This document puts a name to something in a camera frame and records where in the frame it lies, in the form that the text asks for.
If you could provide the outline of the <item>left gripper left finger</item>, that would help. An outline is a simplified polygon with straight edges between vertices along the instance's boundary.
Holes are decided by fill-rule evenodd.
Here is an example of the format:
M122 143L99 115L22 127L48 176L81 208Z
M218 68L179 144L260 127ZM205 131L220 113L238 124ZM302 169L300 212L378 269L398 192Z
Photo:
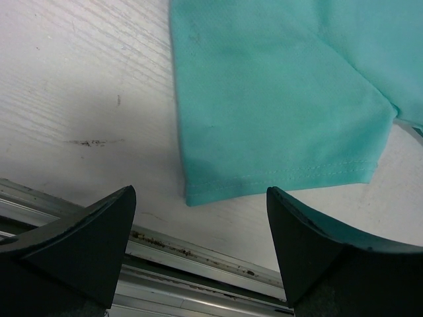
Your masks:
M72 215L1 241L2 316L105 316L135 215L126 186Z

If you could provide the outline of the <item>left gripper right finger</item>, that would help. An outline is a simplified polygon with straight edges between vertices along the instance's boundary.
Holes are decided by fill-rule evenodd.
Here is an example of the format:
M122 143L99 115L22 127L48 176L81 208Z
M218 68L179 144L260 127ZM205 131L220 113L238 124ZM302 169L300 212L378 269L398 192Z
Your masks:
M421 316L422 248L364 232L277 187L266 208L296 316Z

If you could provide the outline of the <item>mint green t-shirt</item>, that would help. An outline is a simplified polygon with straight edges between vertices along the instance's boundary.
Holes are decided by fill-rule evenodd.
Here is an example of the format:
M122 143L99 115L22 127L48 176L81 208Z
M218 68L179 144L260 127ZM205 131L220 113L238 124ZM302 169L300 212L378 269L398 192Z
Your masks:
M421 1L171 1L185 200L368 183L422 127Z

